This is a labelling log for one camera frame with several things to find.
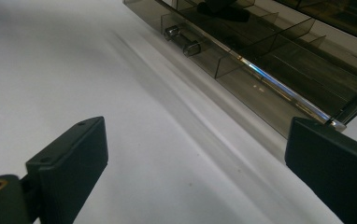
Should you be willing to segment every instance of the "white table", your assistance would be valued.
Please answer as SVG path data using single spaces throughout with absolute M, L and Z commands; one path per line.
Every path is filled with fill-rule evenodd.
M 285 139 L 121 1 L 0 0 L 0 175 L 100 115 L 109 163 L 76 223 L 340 223 Z

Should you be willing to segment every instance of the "table surface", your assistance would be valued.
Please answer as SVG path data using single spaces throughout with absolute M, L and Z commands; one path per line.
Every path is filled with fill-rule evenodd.
M 340 223 L 286 140 L 121 1 L 0 0 L 0 175 L 96 116 L 109 163 L 76 223 Z

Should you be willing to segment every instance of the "drawer organizer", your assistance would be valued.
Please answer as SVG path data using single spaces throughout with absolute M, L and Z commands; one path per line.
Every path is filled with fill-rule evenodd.
M 247 22 L 199 13 L 200 0 L 124 0 L 225 89 L 287 137 L 293 117 L 339 131 L 357 115 L 357 56 L 312 32 L 315 19 L 287 21 L 238 0 Z

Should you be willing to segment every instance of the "white tabletop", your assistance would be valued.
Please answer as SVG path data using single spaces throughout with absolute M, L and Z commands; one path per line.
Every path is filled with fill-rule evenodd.
M 0 175 L 96 116 L 109 162 L 76 223 L 340 223 L 284 138 L 121 1 L 0 0 Z

